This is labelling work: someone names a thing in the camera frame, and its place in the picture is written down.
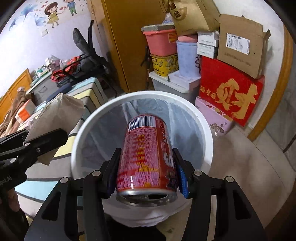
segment yellow dress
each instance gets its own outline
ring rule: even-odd
[[[52,24],[56,21],[58,21],[59,18],[57,16],[57,13],[56,12],[52,12],[50,15],[49,15],[49,21],[47,22],[48,24]]]

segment orange and white box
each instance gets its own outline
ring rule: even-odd
[[[17,112],[15,118],[16,120],[22,124],[24,121],[26,121],[35,110],[36,106],[31,100],[28,100],[24,105],[19,109]]]

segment white wall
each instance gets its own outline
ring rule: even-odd
[[[264,75],[265,86],[255,111],[248,121],[253,129],[264,112],[276,86],[284,52],[284,26],[273,9],[263,0],[214,0],[220,13],[244,16],[263,25],[271,37],[268,41],[267,63]]]
[[[41,67],[47,57],[52,54],[61,59],[69,59],[80,55],[81,51],[77,48],[73,41],[73,29],[78,28],[83,37],[88,38],[88,27],[91,21],[90,13],[87,8],[85,0],[75,0],[77,15],[72,16],[69,9],[59,14],[59,26],[47,24],[48,17],[44,14],[43,5],[52,2],[58,3],[58,12],[61,7],[67,6],[63,0],[27,0],[14,13],[7,25],[0,34],[0,96],[4,95],[11,84],[18,78],[18,76],[27,68],[33,71],[37,67]],[[26,6],[37,5],[26,18],[21,16],[22,11]],[[42,25],[36,26],[35,18],[42,18]],[[16,24],[10,30],[11,23],[14,18]],[[47,29],[48,34],[42,37],[41,32]],[[98,40],[93,32],[94,48],[98,55],[101,54]]]

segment red box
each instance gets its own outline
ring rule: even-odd
[[[217,59],[202,57],[199,96],[238,124],[245,126],[263,90],[265,77],[256,80]]]

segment red can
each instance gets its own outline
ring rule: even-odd
[[[165,122],[140,115],[127,127],[117,173],[117,200],[159,206],[177,199],[177,175]]]

